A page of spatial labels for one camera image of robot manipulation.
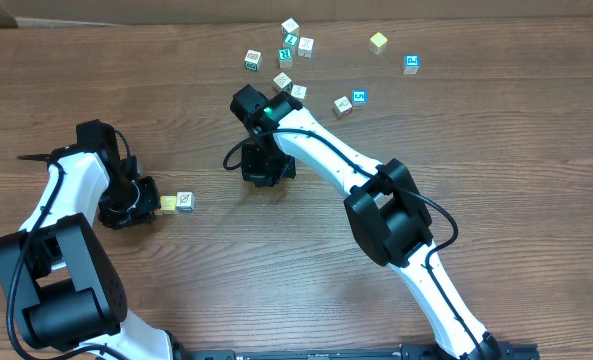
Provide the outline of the yellow top block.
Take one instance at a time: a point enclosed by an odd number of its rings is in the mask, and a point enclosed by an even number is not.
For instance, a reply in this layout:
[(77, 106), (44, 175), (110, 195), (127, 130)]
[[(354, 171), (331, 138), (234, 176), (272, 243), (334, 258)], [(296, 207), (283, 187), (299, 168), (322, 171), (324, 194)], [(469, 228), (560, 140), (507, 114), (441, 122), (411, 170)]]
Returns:
[(177, 213), (177, 197), (165, 195), (160, 197), (160, 213), (164, 215)]

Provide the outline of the yellow block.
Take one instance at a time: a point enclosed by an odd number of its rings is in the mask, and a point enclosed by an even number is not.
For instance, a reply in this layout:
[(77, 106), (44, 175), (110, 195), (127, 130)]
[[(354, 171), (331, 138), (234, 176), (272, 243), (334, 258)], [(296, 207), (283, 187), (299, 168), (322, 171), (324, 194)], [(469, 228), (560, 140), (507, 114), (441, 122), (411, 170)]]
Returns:
[(165, 195), (160, 197), (160, 213), (164, 215), (177, 213), (177, 197)]
[(387, 43), (387, 37), (383, 35), (381, 32), (377, 32), (370, 37), (369, 49), (373, 54), (379, 55), (386, 49)]

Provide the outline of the blue edged picture block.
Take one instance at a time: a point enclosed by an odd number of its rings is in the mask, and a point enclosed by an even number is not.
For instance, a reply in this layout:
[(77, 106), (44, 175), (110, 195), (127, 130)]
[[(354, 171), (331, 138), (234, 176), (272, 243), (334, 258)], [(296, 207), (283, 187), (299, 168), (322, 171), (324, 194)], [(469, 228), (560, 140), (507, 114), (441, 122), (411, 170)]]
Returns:
[(176, 194), (176, 209), (182, 212), (192, 212), (195, 209), (194, 193), (178, 192)]

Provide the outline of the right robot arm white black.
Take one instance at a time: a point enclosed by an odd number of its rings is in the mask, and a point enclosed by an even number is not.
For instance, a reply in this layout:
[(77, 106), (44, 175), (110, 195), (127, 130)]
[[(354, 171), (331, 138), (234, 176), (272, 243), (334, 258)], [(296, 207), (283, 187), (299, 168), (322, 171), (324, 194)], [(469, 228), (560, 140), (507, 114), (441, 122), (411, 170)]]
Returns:
[(451, 359), (498, 359), (500, 345), (451, 282), (430, 231), (430, 212), (454, 218), (421, 195), (408, 170), (355, 151), (326, 130), (295, 97), (267, 98), (251, 85), (236, 92), (232, 113), (249, 136), (236, 145), (237, 169), (258, 187), (295, 176), (303, 162), (341, 195), (354, 240), (377, 265), (392, 268), (426, 316), (439, 349)]

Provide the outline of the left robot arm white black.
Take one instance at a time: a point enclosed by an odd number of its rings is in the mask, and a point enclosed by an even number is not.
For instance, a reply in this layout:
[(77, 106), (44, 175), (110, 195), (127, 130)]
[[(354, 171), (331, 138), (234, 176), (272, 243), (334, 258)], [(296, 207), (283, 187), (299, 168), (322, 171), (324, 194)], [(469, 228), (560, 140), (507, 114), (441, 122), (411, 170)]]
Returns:
[(155, 181), (136, 156), (122, 157), (123, 135), (99, 120), (76, 127), (75, 144), (49, 154), (48, 183), (31, 216), (0, 237), (6, 328), (16, 353), (53, 348), (59, 358), (186, 359), (168, 331), (149, 326), (127, 303), (124, 286), (93, 231), (149, 224), (160, 208)]

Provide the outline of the plain white picture block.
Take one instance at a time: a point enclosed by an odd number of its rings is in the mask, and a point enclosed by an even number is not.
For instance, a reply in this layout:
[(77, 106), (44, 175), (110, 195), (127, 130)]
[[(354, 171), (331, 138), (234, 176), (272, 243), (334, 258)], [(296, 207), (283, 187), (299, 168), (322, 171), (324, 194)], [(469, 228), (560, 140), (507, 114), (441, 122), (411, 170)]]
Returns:
[(290, 94), (298, 101), (304, 102), (307, 95), (307, 88), (302, 85), (293, 85)]

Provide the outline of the red edged picture block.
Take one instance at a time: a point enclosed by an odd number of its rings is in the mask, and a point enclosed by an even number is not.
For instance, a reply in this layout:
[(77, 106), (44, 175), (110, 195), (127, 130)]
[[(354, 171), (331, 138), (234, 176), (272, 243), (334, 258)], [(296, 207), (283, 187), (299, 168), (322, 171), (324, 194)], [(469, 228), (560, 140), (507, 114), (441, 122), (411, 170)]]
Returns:
[(334, 110), (336, 116), (339, 119), (342, 119), (352, 113), (353, 105), (352, 105), (351, 101), (346, 96), (343, 96), (343, 97), (338, 98), (334, 101), (333, 110)]

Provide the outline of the green letter R block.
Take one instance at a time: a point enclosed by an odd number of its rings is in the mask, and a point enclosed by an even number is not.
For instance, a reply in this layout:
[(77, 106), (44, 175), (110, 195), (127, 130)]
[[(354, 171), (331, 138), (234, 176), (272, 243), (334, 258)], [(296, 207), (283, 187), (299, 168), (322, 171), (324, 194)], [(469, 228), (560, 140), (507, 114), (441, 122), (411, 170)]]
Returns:
[(278, 63), (281, 69), (293, 66), (293, 53), (290, 48), (281, 48), (277, 51)]

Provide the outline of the blue number 5 block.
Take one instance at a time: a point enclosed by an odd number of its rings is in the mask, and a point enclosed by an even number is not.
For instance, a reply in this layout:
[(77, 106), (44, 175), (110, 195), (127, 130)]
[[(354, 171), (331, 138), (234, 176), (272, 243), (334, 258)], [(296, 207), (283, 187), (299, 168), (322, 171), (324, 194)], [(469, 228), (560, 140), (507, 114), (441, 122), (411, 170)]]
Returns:
[(351, 97), (352, 106), (354, 108), (363, 109), (368, 103), (368, 93), (364, 89), (354, 89)]

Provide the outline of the white picture block upper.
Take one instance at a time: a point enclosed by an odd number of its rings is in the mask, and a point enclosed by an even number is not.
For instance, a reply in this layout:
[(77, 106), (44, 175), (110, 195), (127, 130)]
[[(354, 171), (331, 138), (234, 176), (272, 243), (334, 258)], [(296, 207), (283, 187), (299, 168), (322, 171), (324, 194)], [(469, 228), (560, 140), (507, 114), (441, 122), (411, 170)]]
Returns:
[(314, 40), (312, 38), (301, 37), (297, 47), (297, 55), (311, 58), (313, 54)]

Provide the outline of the green letter L block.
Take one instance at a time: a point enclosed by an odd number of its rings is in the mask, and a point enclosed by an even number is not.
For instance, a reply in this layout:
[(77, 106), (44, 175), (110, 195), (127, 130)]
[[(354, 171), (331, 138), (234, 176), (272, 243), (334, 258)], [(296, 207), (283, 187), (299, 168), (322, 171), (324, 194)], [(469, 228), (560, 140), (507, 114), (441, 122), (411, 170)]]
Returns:
[(299, 36), (287, 33), (283, 39), (282, 47), (289, 48), (292, 52), (296, 52), (299, 44)]

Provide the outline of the white top back block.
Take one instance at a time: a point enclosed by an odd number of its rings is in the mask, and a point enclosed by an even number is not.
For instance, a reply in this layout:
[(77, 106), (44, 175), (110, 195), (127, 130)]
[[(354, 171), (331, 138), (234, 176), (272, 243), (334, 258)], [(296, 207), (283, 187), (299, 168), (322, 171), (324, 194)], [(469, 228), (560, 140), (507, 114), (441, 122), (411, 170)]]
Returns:
[(281, 31), (284, 35), (292, 34), (298, 36), (300, 34), (300, 26), (293, 18), (289, 18), (282, 22)]

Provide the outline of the yellow block far right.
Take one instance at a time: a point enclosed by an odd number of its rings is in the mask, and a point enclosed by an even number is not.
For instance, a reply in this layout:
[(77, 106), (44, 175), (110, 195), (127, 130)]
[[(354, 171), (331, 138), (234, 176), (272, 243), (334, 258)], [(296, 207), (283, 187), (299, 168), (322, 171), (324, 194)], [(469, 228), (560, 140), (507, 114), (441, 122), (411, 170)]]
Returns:
[(379, 55), (386, 49), (387, 43), (387, 37), (383, 35), (381, 32), (377, 32), (370, 37), (369, 49), (373, 54)]

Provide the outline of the blue letter P block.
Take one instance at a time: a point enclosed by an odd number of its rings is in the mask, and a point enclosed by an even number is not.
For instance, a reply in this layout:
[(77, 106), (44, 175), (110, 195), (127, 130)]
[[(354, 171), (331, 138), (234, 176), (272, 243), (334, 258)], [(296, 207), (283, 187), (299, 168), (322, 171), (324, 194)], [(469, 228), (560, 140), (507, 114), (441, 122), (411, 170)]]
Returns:
[(403, 74), (416, 75), (420, 69), (420, 57), (416, 54), (409, 54), (404, 57)]

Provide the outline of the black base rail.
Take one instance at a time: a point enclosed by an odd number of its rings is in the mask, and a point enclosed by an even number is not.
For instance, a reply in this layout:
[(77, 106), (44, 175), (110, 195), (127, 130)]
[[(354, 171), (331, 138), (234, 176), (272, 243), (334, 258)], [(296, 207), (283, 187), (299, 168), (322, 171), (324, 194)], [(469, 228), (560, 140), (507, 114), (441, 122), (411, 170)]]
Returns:
[(397, 348), (239, 352), (190, 352), (192, 360), (440, 360), (448, 356), (437, 345), (406, 344)]

